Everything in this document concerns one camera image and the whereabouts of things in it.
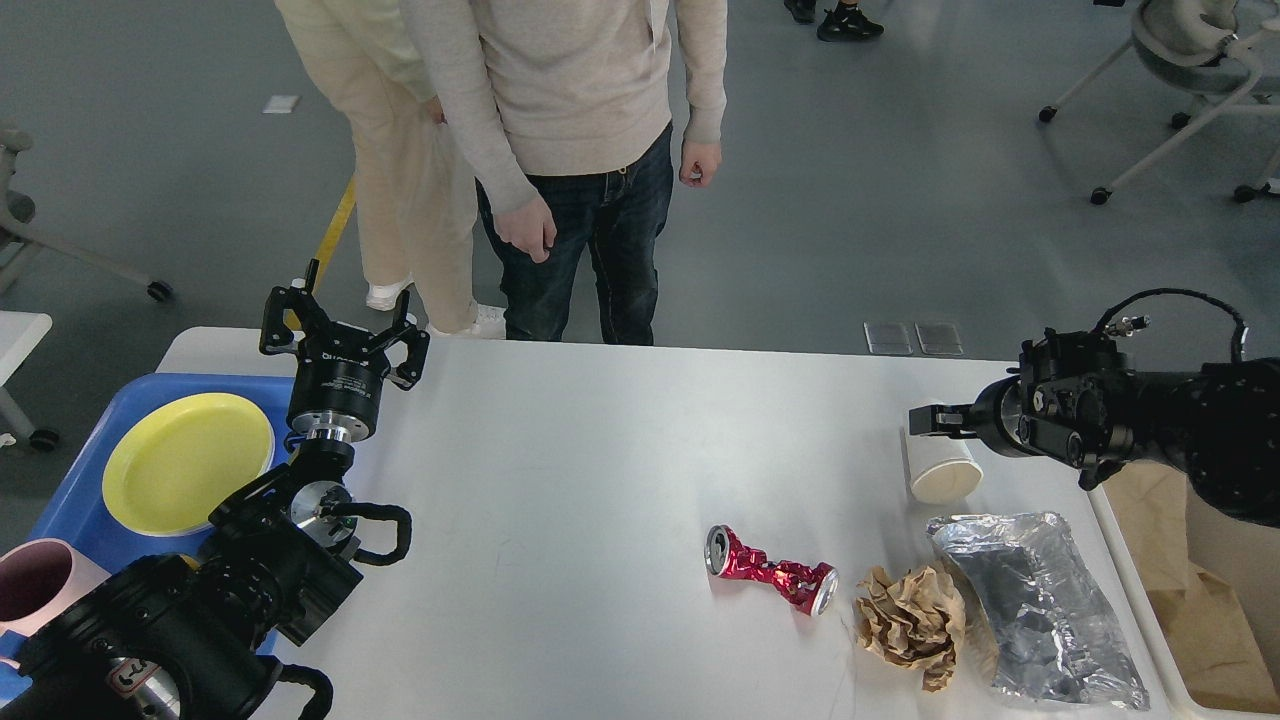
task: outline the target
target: pink cup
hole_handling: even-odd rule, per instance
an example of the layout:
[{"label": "pink cup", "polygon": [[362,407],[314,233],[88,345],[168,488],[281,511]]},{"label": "pink cup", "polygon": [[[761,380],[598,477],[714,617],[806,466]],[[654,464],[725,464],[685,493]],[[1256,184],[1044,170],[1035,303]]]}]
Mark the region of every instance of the pink cup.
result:
[{"label": "pink cup", "polygon": [[[31,637],[110,577],[65,541],[19,544],[0,557],[0,632]],[[0,662],[18,666],[8,657]]]}]

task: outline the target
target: hand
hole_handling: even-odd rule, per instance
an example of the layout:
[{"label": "hand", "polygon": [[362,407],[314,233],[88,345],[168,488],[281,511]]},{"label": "hand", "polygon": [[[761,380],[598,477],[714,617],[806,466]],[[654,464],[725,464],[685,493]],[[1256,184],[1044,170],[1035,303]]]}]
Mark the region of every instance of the hand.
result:
[{"label": "hand", "polygon": [[686,140],[680,146],[680,182],[689,187],[709,186],[722,160],[719,142]]},{"label": "hand", "polygon": [[449,120],[444,117],[444,108],[440,106],[440,96],[433,95],[430,100],[426,101],[426,114],[431,117],[431,122],[438,126],[449,124]]},{"label": "hand", "polygon": [[494,215],[493,227],[503,242],[516,246],[534,263],[545,263],[556,245],[556,220],[541,195],[509,213]]}]

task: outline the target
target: white sneaker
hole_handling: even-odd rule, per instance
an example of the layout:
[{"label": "white sneaker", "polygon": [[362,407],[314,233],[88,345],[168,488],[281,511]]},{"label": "white sneaker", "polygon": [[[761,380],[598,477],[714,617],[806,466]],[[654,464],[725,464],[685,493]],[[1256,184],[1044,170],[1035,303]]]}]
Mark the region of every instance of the white sneaker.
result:
[{"label": "white sneaker", "polygon": [[503,319],[503,314],[507,311],[506,307],[494,307],[493,305],[476,305],[476,322],[471,323],[470,328],[461,329],[456,333],[444,333],[435,329],[431,323],[426,324],[426,332],[431,337],[474,337],[483,340],[507,340],[507,320]]},{"label": "white sneaker", "polygon": [[365,305],[374,310],[394,310],[396,299],[399,291],[413,284],[413,275],[410,275],[396,284],[370,284],[369,295],[365,296]]}]

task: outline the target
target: man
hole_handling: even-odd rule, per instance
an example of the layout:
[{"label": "man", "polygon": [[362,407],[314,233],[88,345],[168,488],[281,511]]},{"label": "man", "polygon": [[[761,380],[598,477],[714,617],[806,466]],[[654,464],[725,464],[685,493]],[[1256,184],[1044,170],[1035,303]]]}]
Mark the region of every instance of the man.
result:
[{"label": "man", "polygon": [[561,340],[589,250],[604,341],[653,345],[653,250],[673,182],[669,3],[690,104],[680,179],[707,187],[727,0],[401,0],[479,179],[511,340]]},{"label": "man", "polygon": [[351,122],[365,304],[390,310],[416,281],[431,334],[504,337],[502,309],[477,304],[471,290],[471,169],[397,0],[275,5],[311,81]]}]

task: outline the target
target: crushed red can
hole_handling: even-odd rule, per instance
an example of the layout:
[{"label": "crushed red can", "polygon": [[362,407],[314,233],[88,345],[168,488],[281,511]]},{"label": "crushed red can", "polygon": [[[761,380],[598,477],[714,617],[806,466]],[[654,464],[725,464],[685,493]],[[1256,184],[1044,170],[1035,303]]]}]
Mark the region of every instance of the crushed red can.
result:
[{"label": "crushed red can", "polygon": [[707,571],[727,580],[771,584],[800,612],[817,618],[836,594],[840,574],[826,562],[814,568],[782,560],[773,562],[763,550],[742,544],[728,525],[716,525],[703,548]]}]

